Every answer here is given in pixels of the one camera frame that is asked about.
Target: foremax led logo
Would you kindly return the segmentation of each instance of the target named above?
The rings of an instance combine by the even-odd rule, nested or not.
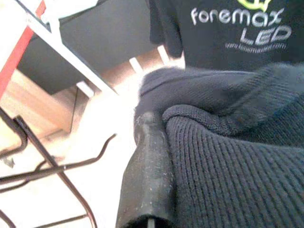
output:
[[[262,53],[272,49],[286,49],[287,44],[285,41],[291,36],[292,28],[288,24],[282,24],[286,11],[285,8],[281,8],[278,11],[272,10],[271,8],[274,7],[272,3],[275,0],[237,1],[243,7],[240,6],[238,9],[227,7],[227,9],[208,10],[193,8],[190,12],[193,25],[197,26],[198,29],[203,29],[204,24],[210,23],[235,25],[237,37],[233,38],[231,36],[233,40],[227,40],[225,48],[235,48],[250,53]],[[255,29],[249,35],[249,30],[253,28],[260,29]]]
[[[264,2],[261,2],[260,0],[254,0],[254,2],[250,2],[248,0],[237,0],[239,3],[241,3],[244,7],[251,10],[262,10],[265,12],[268,8],[268,4],[271,2],[271,0],[265,0]]]

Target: dark metal wire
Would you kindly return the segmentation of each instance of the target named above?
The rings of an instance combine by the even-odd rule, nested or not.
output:
[[[47,161],[47,163],[50,166],[58,167],[56,161],[47,152],[47,150],[41,144],[39,139],[34,135],[34,133],[31,131],[31,129],[27,126],[27,124],[21,118],[21,116],[17,116],[15,118],[15,120],[20,125],[20,127],[24,130],[24,132],[27,134],[28,139],[32,142],[32,144],[36,147],[36,149],[44,157],[44,159]],[[87,201],[82,197],[82,195],[79,193],[77,188],[73,185],[73,183],[70,181],[70,179],[64,174],[64,172],[58,172],[57,175],[61,178],[61,180],[66,184],[66,186],[71,190],[71,192],[75,195],[75,197],[79,200],[79,202],[85,208],[85,211],[90,219],[92,228],[97,228],[96,219],[95,219],[92,209],[90,208]]]
[[[42,161],[41,163],[39,163],[39,165],[36,167],[35,171],[38,171],[41,169],[41,167],[47,163],[46,161]],[[24,182],[22,182],[21,184],[18,184],[18,185],[15,185],[15,186],[12,186],[12,187],[8,187],[8,188],[5,188],[5,189],[0,189],[0,193],[4,193],[4,192],[7,192],[7,191],[11,191],[11,190],[15,190],[15,189],[18,189],[18,188],[21,188],[23,186],[25,186],[26,184],[30,183],[31,181],[29,180],[26,180]]]
[[[60,225],[60,224],[63,224],[63,223],[68,223],[68,222],[73,222],[73,221],[76,221],[76,220],[79,220],[79,219],[84,219],[86,217],[87,217],[87,214],[80,215],[80,216],[68,218],[68,219],[65,219],[65,220],[61,220],[61,221],[58,221],[58,222],[52,222],[52,223],[49,223],[49,224],[46,224],[46,225],[43,225],[43,226],[40,226],[40,227],[35,227],[35,228],[53,227],[53,226],[57,226],[57,225]]]
[[[15,224],[12,222],[12,220],[7,217],[6,214],[2,210],[0,210],[0,218],[5,221],[5,223],[9,226],[9,228],[16,228]]]
[[[22,128],[15,121],[13,121],[2,108],[0,108],[0,117],[4,121],[4,123],[21,139],[21,145],[18,148],[11,151],[3,150],[0,152],[0,159],[2,159],[23,151],[28,145],[28,138]]]
[[[11,183],[11,182],[16,182],[16,181],[21,181],[21,180],[24,180],[25,182],[32,181],[32,180],[37,180],[37,179],[44,178],[46,176],[53,175],[53,174],[56,174],[56,173],[59,173],[59,172],[63,172],[63,171],[66,171],[66,170],[75,169],[75,168],[78,168],[78,167],[81,167],[81,166],[92,164],[92,163],[98,161],[103,156],[109,142],[115,136],[116,136],[116,134],[113,134],[110,138],[108,138],[105,141],[104,146],[101,149],[99,155],[95,158],[91,158],[91,159],[76,162],[76,163],[70,163],[70,164],[66,164],[66,165],[51,167],[51,168],[44,169],[44,170],[39,170],[39,169],[37,170],[36,169],[35,171],[32,171],[32,172],[25,172],[25,173],[21,173],[21,174],[17,174],[17,175],[2,177],[2,178],[0,178],[0,185]]]

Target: wooden surface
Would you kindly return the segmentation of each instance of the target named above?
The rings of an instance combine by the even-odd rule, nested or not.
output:
[[[55,98],[47,94],[39,86],[15,70],[5,93],[0,100],[0,106],[10,117],[21,115],[38,137],[44,137],[59,130],[69,132],[71,129],[73,94],[67,101],[59,102],[60,94]],[[0,151],[11,148],[19,143],[6,124],[0,120]]]

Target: person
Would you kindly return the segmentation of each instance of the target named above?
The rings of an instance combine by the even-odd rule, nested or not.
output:
[[[149,0],[150,41],[186,67],[254,71],[304,61],[303,0]]]

